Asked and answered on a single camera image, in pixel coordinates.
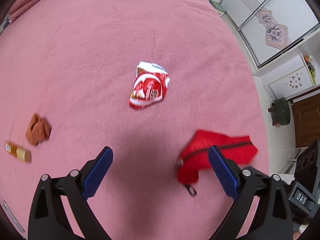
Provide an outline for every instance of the floor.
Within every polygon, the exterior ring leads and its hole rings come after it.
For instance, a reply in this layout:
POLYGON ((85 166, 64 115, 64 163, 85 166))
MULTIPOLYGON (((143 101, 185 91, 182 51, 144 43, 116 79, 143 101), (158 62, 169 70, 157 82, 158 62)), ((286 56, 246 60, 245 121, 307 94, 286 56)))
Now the floor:
MULTIPOLYGON (((240 48, 242 49, 244 56, 248 62, 248 65, 254 73, 256 71, 255 64, 251 60, 251 56, 240 38, 239 34, 235 30, 232 23, 229 21, 226 15, 221 17, 225 23, 229 26, 233 32, 235 38, 237 39, 240 48)), ((253 77, 260 100, 260 106, 263 114, 263 118, 266 125, 267 137, 268 137, 268 150, 269 150, 269 174, 282 173, 287 167, 290 158, 293 158, 297 152, 295 148, 295 134, 294 134, 294 123, 293 119, 289 125, 286 126, 272 126, 272 114, 268 112, 268 108, 273 102, 270 96, 267 94, 265 89, 262 86, 261 80, 259 77, 253 77)))

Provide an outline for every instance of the snack bag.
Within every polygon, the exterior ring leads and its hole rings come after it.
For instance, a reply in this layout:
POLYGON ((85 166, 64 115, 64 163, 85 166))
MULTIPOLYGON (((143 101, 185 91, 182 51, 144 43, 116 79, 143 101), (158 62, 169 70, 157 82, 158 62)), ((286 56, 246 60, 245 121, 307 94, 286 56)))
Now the snack bag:
POLYGON ((169 75, 164 68, 155 63, 141 61, 137 66, 129 106, 139 110, 159 102, 164 98, 169 82, 169 75))

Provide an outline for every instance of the blue gripper pad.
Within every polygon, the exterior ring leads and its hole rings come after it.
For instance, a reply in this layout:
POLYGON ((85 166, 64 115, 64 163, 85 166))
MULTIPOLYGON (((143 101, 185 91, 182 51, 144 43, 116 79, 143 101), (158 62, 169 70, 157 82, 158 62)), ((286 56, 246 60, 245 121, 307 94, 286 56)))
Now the blue gripper pad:
POLYGON ((107 148, 83 181, 82 197, 85 200, 87 200, 89 197, 93 197, 97 192, 97 189, 100 186, 105 174, 109 170, 112 161, 113 152, 111 148, 107 148))
POLYGON ((220 156, 220 153, 214 147, 209 149, 208 155, 209 163, 216 173, 224 192, 228 197, 231 197, 234 201, 236 201, 239 196, 239 185, 236 177, 233 175, 228 165, 220 156))

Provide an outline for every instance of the orange cloth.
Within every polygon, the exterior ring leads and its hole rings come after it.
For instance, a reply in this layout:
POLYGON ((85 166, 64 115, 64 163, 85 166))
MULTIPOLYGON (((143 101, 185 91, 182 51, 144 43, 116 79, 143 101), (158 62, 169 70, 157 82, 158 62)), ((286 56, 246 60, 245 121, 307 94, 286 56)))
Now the orange cloth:
POLYGON ((31 145, 49 140, 51 125, 45 118, 41 118, 38 114, 34 114, 26 132, 26 138, 31 145))

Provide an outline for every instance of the bed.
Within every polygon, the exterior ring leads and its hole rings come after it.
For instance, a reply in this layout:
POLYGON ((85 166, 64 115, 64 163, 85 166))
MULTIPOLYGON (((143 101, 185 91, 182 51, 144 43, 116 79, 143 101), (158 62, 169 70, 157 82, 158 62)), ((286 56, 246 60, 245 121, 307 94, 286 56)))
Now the bed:
POLYGON ((32 153, 27 164, 1 149, 0 200, 26 231, 41 175, 65 176, 104 146, 113 165, 88 203, 112 239, 212 235, 232 199, 213 171, 200 173, 196 197, 174 172, 197 129, 249 134, 259 150, 251 165, 268 173, 254 81, 207 0, 41 0, 0 37, 0 102, 0 142, 32 153), (137 111, 128 102, 140 61, 163 66, 171 82, 162 102, 137 111), (34 113, 52 125, 37 147, 25 138, 34 113))

